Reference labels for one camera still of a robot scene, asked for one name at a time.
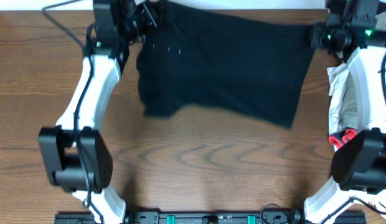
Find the black t-shirt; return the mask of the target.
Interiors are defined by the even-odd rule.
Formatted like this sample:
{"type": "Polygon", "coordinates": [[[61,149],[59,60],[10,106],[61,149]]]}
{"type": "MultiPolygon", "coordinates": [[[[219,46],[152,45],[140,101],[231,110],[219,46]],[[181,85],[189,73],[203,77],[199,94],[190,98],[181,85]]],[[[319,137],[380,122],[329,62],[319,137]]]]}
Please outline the black t-shirt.
{"type": "Polygon", "coordinates": [[[270,24],[158,1],[136,67],[146,116],[195,104],[290,128],[314,54],[308,25],[270,24]]]}

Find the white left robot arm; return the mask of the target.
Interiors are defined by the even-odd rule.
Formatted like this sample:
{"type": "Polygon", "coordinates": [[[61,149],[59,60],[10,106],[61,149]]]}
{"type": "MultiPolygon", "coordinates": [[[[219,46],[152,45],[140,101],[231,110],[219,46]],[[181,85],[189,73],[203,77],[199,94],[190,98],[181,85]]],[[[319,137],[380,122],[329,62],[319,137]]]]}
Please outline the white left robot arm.
{"type": "Polygon", "coordinates": [[[55,126],[43,127],[38,142],[49,182],[81,201],[88,215],[70,223],[132,223],[126,202],[111,184],[113,159],[101,135],[110,96],[128,61],[129,47],[159,22],[151,1],[94,1],[94,22],[78,45],[82,74],[55,126]]]}

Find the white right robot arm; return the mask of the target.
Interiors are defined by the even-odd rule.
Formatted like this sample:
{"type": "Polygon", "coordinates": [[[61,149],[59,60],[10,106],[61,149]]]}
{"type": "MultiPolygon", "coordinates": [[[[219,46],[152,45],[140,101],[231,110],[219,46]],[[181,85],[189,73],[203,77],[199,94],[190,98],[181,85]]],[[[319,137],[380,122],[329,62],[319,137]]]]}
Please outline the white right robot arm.
{"type": "Polygon", "coordinates": [[[344,53],[354,83],[357,134],[332,158],[331,177],[304,201],[305,223],[334,223],[355,203],[386,219],[386,31],[319,22],[314,49],[344,53]]]}

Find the white garment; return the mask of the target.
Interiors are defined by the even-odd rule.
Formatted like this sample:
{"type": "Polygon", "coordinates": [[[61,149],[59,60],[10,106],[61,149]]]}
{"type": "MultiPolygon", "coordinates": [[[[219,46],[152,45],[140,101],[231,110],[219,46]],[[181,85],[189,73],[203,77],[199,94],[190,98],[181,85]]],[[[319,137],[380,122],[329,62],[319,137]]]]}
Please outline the white garment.
{"type": "Polygon", "coordinates": [[[349,74],[348,65],[342,63],[337,67],[328,67],[329,96],[331,97],[328,111],[329,134],[337,133],[340,129],[340,110],[342,99],[346,91],[346,80],[349,74]]]}

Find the khaki folded garment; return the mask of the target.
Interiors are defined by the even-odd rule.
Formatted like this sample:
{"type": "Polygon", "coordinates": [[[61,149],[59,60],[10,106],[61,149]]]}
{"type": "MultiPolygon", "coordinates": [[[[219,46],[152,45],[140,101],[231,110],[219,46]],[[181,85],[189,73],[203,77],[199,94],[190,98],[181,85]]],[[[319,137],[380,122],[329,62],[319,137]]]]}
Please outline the khaki folded garment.
{"type": "Polygon", "coordinates": [[[342,128],[357,129],[357,100],[353,78],[350,73],[348,73],[345,82],[345,90],[342,97],[342,106],[339,115],[340,125],[342,128]]]}

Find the red and black garment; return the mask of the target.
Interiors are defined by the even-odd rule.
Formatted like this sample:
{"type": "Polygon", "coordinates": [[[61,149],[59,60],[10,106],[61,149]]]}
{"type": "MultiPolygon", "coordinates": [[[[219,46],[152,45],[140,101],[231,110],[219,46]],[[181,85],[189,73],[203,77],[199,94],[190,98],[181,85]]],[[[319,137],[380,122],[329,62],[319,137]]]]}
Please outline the red and black garment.
{"type": "Polygon", "coordinates": [[[333,133],[328,136],[329,143],[333,145],[334,150],[340,149],[343,145],[349,142],[357,135],[356,129],[346,129],[338,133],[333,133]]]}

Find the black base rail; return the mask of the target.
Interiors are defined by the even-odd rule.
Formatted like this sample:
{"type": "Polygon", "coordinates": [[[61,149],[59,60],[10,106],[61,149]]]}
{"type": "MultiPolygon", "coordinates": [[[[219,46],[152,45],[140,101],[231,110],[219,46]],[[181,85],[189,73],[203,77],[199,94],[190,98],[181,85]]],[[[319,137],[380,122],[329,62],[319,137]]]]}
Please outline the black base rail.
{"type": "MultiPolygon", "coordinates": [[[[54,224],[96,223],[91,213],[60,212],[54,224]]],[[[309,223],[301,210],[268,207],[258,213],[166,213],[158,211],[127,212],[125,224],[261,224],[261,223],[309,223]]],[[[366,224],[364,212],[343,212],[335,220],[337,224],[366,224]]]]}

